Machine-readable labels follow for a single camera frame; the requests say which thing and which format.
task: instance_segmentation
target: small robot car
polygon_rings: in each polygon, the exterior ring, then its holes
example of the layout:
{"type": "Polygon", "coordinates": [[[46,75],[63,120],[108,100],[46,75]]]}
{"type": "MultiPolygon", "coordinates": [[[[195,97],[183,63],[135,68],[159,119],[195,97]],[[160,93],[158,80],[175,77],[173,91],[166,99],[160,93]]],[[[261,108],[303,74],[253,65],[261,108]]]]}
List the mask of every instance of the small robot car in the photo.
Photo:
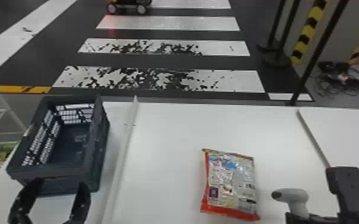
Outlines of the small robot car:
{"type": "Polygon", "coordinates": [[[147,6],[151,4],[151,0],[110,0],[107,4],[106,10],[111,15],[118,14],[119,8],[129,8],[132,5],[136,6],[137,13],[144,15],[147,13],[147,6]]]}

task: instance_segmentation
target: black pole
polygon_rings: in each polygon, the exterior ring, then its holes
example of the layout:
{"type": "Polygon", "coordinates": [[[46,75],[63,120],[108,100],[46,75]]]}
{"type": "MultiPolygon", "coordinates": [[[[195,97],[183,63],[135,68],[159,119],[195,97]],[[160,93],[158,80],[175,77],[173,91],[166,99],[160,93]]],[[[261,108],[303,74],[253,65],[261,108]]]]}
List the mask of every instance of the black pole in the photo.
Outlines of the black pole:
{"type": "Polygon", "coordinates": [[[293,21],[295,19],[296,12],[297,12],[297,10],[299,8],[300,3],[301,3],[301,0],[294,0],[294,2],[292,4],[291,12],[289,13],[287,23],[285,24],[283,36],[281,37],[281,40],[280,40],[279,51],[277,51],[277,53],[276,53],[276,59],[277,60],[281,57],[281,55],[282,55],[282,53],[284,51],[284,46],[285,46],[285,43],[287,41],[289,31],[291,30],[291,26],[292,26],[292,23],[293,23],[293,21]]]}
{"type": "Polygon", "coordinates": [[[277,33],[278,24],[280,23],[281,14],[283,13],[284,5],[286,0],[281,0],[278,5],[276,17],[274,18],[273,27],[271,28],[270,35],[268,37],[267,46],[271,46],[274,41],[274,37],[277,33]]]}
{"type": "Polygon", "coordinates": [[[278,51],[278,42],[276,41],[275,36],[277,33],[278,24],[280,23],[281,15],[284,10],[285,3],[286,0],[280,0],[270,34],[268,36],[263,36],[259,38],[257,43],[258,50],[262,52],[278,51]]]}
{"type": "Polygon", "coordinates": [[[299,83],[299,86],[295,89],[295,92],[292,95],[291,100],[288,102],[288,105],[294,106],[296,103],[296,100],[299,97],[299,94],[301,94],[301,91],[305,87],[306,81],[308,80],[310,74],[312,73],[314,66],[316,65],[318,58],[320,57],[321,53],[323,52],[324,47],[326,46],[327,42],[330,39],[331,34],[333,33],[333,30],[335,26],[338,23],[339,18],[341,17],[346,5],[348,4],[349,0],[340,0],[338,2],[337,8],[334,11],[333,16],[331,17],[331,20],[329,24],[327,25],[326,30],[324,31],[320,42],[318,43],[316,50],[313,53],[313,56],[311,57],[308,66],[305,69],[305,72],[302,76],[301,82],[299,83]]]}

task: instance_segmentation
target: robotic arm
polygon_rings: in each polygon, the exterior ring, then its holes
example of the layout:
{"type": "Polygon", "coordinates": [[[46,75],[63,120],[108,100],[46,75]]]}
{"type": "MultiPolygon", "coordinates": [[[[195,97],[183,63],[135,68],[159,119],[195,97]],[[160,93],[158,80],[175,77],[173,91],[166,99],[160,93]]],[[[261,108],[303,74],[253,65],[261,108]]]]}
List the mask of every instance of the robotic arm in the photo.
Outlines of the robotic arm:
{"type": "Polygon", "coordinates": [[[338,199],[340,212],[337,217],[321,217],[309,214],[306,208],[308,194],[302,189],[278,189],[272,198],[288,203],[290,212],[285,214],[287,224],[359,224],[359,169],[356,167],[331,167],[326,169],[327,182],[338,199]]]}

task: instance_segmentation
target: plastic basket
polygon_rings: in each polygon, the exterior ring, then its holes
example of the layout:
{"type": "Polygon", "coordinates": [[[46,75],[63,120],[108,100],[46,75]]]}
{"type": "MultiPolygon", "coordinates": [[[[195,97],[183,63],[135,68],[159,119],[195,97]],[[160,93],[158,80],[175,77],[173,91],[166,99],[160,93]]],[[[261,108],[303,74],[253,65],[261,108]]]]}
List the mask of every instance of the plastic basket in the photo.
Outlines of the plastic basket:
{"type": "Polygon", "coordinates": [[[110,123],[101,98],[44,97],[7,166],[22,184],[45,178],[41,195],[98,191],[110,123]]]}

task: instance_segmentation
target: chip bag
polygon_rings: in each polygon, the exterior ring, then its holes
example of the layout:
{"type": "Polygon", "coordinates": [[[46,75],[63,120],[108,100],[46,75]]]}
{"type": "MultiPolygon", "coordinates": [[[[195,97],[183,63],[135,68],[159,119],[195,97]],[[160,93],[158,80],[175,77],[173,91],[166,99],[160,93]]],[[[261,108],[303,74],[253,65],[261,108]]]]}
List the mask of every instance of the chip bag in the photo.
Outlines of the chip bag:
{"type": "Polygon", "coordinates": [[[253,158],[209,149],[203,152],[207,182],[200,211],[245,221],[259,220],[253,158]]]}

